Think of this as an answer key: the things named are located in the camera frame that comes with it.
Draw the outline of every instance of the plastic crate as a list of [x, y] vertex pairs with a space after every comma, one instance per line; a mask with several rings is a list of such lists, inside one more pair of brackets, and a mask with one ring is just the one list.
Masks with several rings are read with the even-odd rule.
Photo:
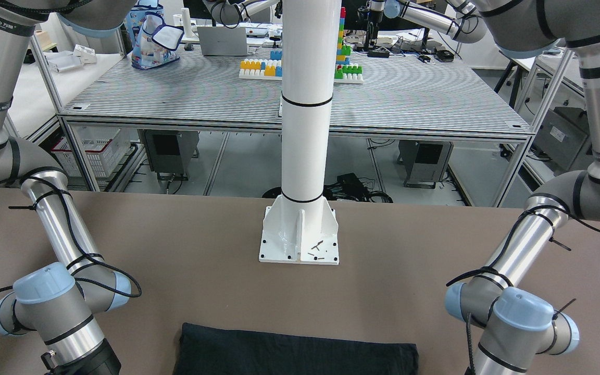
[[[131, 147], [131, 141], [120, 129], [82, 127], [77, 129], [77, 133], [83, 140], [86, 158], [98, 178], [110, 177], [119, 161]], [[69, 177], [80, 177], [76, 157], [73, 156], [71, 146], [66, 138], [62, 137], [50, 152], [57, 157]]]

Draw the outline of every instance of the folded dark fabric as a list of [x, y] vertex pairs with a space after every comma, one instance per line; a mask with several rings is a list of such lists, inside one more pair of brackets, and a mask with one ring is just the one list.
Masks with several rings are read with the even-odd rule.
[[372, 344], [184, 323], [174, 375], [415, 375], [415, 344]]

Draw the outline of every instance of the white column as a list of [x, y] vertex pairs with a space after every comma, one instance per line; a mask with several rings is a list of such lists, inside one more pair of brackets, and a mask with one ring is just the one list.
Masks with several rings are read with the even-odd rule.
[[284, 3], [280, 195], [268, 207], [260, 261], [338, 264], [338, 224], [323, 194], [339, 0]]

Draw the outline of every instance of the laptop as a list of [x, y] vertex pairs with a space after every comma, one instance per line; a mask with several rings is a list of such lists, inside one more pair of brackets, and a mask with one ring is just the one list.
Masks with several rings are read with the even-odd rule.
[[197, 28], [203, 56], [246, 56], [247, 33], [245, 28]]

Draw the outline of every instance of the brown table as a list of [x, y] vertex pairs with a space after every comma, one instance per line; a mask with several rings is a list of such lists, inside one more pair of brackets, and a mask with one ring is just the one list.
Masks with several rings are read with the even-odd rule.
[[[443, 308], [444, 283], [480, 267], [519, 211], [336, 202], [339, 266], [257, 260], [264, 199], [75, 192], [110, 263], [143, 297], [97, 315], [123, 374], [170, 375], [183, 322], [226, 329], [368, 342], [414, 342], [421, 373], [462, 375], [463, 323]], [[45, 232], [16, 190], [0, 189], [0, 287], [54, 260]], [[569, 223], [521, 287], [567, 313], [581, 345], [538, 356], [532, 374], [600, 373], [600, 234]], [[474, 341], [480, 332], [474, 329]], [[0, 373], [44, 373], [36, 334], [0, 337]]]

